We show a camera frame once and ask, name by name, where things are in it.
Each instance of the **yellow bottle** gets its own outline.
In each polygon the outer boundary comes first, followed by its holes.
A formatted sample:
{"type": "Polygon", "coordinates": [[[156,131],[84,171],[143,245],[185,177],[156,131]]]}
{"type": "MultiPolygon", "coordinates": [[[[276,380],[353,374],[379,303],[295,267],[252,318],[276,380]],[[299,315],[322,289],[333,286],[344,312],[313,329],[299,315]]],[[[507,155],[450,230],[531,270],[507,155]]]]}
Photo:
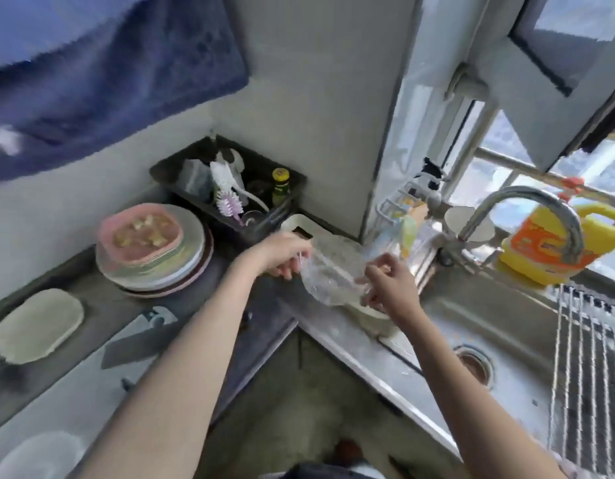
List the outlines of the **yellow bottle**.
{"type": "MultiPolygon", "coordinates": [[[[567,189],[559,193],[559,197],[569,201],[580,192],[582,184],[582,178],[567,178],[567,189]]],[[[504,252],[500,260],[542,285],[551,285],[567,282],[596,258],[615,249],[615,224],[607,224],[592,216],[602,215],[615,222],[615,208],[593,202],[574,206],[574,210],[580,217],[584,236],[584,252],[578,264],[562,263],[561,249],[567,233],[559,219],[543,206],[527,217],[517,233],[503,241],[504,252]]]]}

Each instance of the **hand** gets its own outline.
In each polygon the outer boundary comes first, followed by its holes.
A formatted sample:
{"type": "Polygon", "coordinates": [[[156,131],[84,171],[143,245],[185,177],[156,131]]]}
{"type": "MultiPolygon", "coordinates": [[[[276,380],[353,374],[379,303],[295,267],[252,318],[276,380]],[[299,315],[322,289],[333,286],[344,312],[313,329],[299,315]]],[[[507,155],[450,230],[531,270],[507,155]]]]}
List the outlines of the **hand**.
{"type": "Polygon", "coordinates": [[[309,257],[312,244],[292,232],[278,232],[246,250],[242,257],[253,265],[257,275],[264,272],[272,276],[292,279],[299,272],[299,256],[309,257]]]}
{"type": "Polygon", "coordinates": [[[400,328],[421,311],[416,280],[407,266],[390,253],[367,263],[364,279],[372,289],[363,305],[387,314],[400,328]]]}

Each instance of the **stacked plates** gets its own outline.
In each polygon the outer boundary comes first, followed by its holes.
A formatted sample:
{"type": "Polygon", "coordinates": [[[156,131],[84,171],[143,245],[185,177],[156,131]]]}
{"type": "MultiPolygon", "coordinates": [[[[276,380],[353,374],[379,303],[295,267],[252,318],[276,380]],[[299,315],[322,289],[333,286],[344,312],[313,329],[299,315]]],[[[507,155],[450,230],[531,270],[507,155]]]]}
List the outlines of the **stacked plates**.
{"type": "Polygon", "coordinates": [[[119,264],[97,242],[96,261],[104,276],[117,284],[126,294],[139,298],[163,297],[190,285],[205,271],[214,242],[207,225],[184,208],[164,205],[183,230],[178,251],[166,258],[160,258],[157,265],[149,269],[119,264]]]}

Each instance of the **sink drain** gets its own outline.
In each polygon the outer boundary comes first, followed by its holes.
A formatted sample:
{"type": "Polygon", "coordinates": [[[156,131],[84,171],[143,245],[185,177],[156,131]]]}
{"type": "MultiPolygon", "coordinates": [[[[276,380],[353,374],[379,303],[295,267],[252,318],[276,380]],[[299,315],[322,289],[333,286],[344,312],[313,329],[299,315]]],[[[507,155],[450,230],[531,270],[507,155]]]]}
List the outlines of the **sink drain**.
{"type": "Polygon", "coordinates": [[[463,366],[470,371],[473,377],[482,385],[491,388],[494,373],[487,357],[471,346],[458,346],[454,351],[458,359],[463,363],[463,366]]]}

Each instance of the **forearm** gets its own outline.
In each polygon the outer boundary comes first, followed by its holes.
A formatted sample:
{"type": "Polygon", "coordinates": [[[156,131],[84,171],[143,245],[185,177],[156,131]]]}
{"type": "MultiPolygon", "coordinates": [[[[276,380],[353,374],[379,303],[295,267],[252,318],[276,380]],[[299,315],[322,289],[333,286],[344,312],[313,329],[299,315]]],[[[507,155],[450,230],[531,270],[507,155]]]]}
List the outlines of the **forearm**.
{"type": "Polygon", "coordinates": [[[115,415],[80,477],[192,477],[256,278],[239,264],[115,415]]]}
{"type": "Polygon", "coordinates": [[[410,310],[404,332],[473,477],[563,478],[551,455],[534,443],[487,389],[463,367],[420,308],[410,310]]]}

